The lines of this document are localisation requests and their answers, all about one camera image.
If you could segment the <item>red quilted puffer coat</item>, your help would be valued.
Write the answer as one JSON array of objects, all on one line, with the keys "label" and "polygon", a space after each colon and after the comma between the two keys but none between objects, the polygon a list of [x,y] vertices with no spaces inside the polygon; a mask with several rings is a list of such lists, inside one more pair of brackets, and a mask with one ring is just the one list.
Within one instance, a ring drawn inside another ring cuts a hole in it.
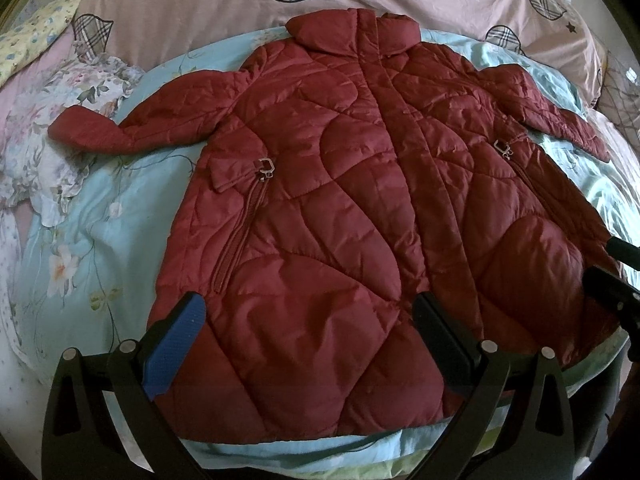
[{"label": "red quilted puffer coat", "polygon": [[234,72],[165,84],[88,152],[203,144],[152,321],[187,292],[206,323],[158,407],[180,438],[255,444],[434,424],[460,399],[413,325],[432,294],[459,330],[574,365],[616,331],[582,291],[616,270],[600,214],[532,141],[598,159],[590,125],[517,65],[478,70],[369,10],[292,18]]}]

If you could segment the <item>light blue floral bed sheet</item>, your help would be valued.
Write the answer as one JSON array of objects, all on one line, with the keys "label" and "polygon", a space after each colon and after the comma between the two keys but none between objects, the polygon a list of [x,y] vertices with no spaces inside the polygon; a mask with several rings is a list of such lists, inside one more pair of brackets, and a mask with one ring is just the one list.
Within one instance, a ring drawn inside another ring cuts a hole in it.
[{"label": "light blue floral bed sheet", "polygon": [[[221,40],[178,56],[146,73],[116,112],[121,120],[162,84],[194,70],[232,70],[258,46],[286,37],[284,27]],[[545,96],[578,110],[577,94],[557,70],[523,55],[451,32],[422,29],[422,39],[446,44],[477,68],[523,66]],[[639,161],[606,117],[589,112],[608,142],[612,162],[598,162],[568,142],[533,134],[606,226],[627,242],[639,243]],[[21,350],[40,382],[50,386],[67,347],[102,353],[125,338],[138,338],[155,298],[154,284],[170,225],[203,144],[163,148],[146,156],[95,159],[67,216],[49,226],[35,216],[16,289],[14,326]],[[627,342],[618,330],[579,365],[564,372],[567,393],[577,396]],[[205,466],[250,465],[290,472],[304,479],[387,479],[409,472],[444,431],[446,422],[373,437],[335,437],[302,443],[226,445],[186,442]]]}]

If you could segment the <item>white floral ruffled pillow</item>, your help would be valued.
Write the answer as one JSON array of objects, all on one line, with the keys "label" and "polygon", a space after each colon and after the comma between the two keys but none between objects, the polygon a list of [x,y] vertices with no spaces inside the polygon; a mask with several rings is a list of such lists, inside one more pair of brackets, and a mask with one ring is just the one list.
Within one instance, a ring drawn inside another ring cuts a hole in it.
[{"label": "white floral ruffled pillow", "polygon": [[19,93],[2,130],[2,205],[27,200],[47,228],[63,222],[92,165],[74,135],[113,118],[143,75],[113,55],[69,58]]}]

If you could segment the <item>yellow floral pillow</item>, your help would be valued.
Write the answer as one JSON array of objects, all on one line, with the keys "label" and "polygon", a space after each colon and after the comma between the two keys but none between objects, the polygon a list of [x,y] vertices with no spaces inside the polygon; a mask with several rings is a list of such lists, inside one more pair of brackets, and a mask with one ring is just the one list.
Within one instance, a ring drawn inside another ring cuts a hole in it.
[{"label": "yellow floral pillow", "polygon": [[62,35],[72,21],[81,0],[54,0],[38,9],[21,25],[2,32],[0,81],[34,62]]}]

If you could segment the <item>pink duvet with plaid hearts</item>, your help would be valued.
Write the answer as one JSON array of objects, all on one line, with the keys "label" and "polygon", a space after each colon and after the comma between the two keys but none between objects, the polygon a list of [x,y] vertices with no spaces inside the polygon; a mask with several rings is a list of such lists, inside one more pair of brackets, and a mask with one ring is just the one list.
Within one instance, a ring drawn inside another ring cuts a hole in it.
[{"label": "pink duvet with plaid hearts", "polygon": [[101,54],[150,70],[212,42],[324,9],[404,14],[422,27],[486,40],[549,65],[599,99],[603,53],[565,0],[81,0],[73,21],[84,60]]}]

